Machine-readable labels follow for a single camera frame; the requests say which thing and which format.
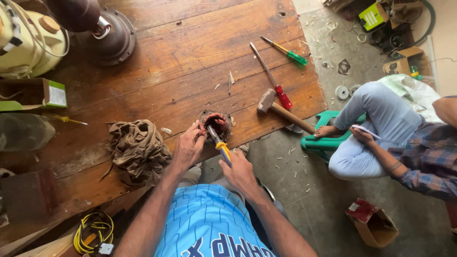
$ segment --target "green box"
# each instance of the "green box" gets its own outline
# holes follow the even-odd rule
[[[65,85],[43,78],[0,80],[0,95],[0,112],[68,107]]]

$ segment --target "red-handled screwdriver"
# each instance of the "red-handled screwdriver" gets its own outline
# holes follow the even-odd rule
[[[281,85],[278,85],[278,84],[276,83],[275,79],[273,78],[273,75],[271,75],[270,71],[269,71],[268,68],[266,67],[264,61],[262,60],[262,57],[260,57],[260,54],[259,54],[259,52],[257,51],[257,49],[255,48],[254,44],[253,44],[252,42],[250,42],[250,43],[251,43],[252,49],[254,50],[255,54],[257,55],[257,58],[259,58],[260,63],[262,64],[262,66],[265,68],[266,72],[267,72],[268,75],[270,76],[271,81],[275,84],[275,91],[276,91],[276,93],[278,93],[279,99],[281,100],[282,104],[284,105],[284,107],[285,107],[286,109],[292,108],[292,103],[289,101],[289,98],[288,98],[287,95],[284,93],[284,91],[282,91]]]

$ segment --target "hammer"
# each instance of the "hammer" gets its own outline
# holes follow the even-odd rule
[[[275,111],[277,114],[293,122],[295,125],[299,126],[304,131],[310,133],[311,135],[313,135],[316,132],[316,129],[313,126],[304,122],[299,117],[293,115],[292,113],[284,109],[282,106],[275,103],[275,96],[276,91],[274,91],[273,89],[268,89],[259,101],[259,105],[257,106],[257,112],[266,113],[268,109],[271,109]]]

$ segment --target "wooden table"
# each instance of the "wooden table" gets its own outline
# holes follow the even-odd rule
[[[88,64],[73,46],[56,69],[44,75],[66,87],[69,107],[54,112],[89,125],[51,121],[56,136],[36,151],[39,162],[29,152],[0,156],[0,166],[17,173],[53,169],[62,200],[47,221],[1,228],[0,246],[136,189],[120,182],[114,172],[99,182],[111,163],[105,122],[149,119],[158,128],[172,130],[171,135],[161,132],[171,151],[204,109],[234,117],[229,148],[289,125],[272,112],[256,113],[272,83],[249,42],[287,93],[292,113],[308,118],[328,108],[289,0],[102,2],[102,7],[115,7],[132,22],[137,31],[135,52],[126,63],[100,68]],[[308,64],[299,66],[260,35],[307,57]],[[231,95],[229,71],[235,79]],[[201,160],[217,154],[214,146],[207,146]]]

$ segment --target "pliers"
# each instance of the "pliers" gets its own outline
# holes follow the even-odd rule
[[[209,131],[209,134],[213,138],[214,142],[216,143],[216,149],[219,150],[224,157],[225,162],[227,165],[231,168],[232,167],[232,161],[230,159],[229,155],[229,149],[227,148],[227,144],[220,139],[218,134],[216,134],[216,131],[211,127],[211,125],[208,125],[206,129]]]

